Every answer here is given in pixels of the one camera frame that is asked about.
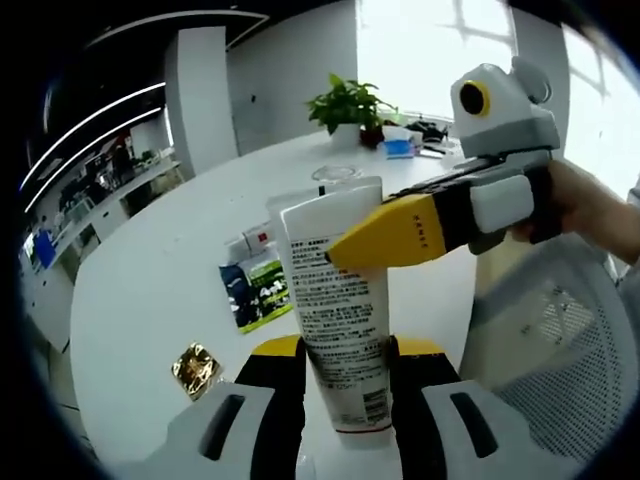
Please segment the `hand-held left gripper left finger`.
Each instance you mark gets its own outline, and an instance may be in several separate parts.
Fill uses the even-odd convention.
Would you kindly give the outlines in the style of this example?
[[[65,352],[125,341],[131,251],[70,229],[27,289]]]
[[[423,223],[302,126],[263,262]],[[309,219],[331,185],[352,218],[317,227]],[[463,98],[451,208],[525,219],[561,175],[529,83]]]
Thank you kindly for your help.
[[[305,425],[299,335],[256,347],[236,380],[212,387],[170,422],[144,460],[146,479],[294,479]]]

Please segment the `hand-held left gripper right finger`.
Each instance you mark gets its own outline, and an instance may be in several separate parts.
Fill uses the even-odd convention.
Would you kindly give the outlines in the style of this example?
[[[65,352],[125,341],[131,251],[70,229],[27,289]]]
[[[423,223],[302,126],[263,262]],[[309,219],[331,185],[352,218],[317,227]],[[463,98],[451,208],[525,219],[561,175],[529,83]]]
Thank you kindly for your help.
[[[554,479],[524,416],[462,381],[428,340],[389,340],[391,419],[404,479]]]

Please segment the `person's right hand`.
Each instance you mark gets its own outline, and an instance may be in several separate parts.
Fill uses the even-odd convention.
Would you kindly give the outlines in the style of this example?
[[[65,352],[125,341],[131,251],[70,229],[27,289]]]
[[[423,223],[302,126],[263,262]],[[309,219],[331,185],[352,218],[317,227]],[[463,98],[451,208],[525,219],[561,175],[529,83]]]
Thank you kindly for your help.
[[[562,233],[577,233],[608,249],[613,240],[611,220],[622,219],[630,205],[595,176],[566,160],[548,164],[552,211],[559,215]]]

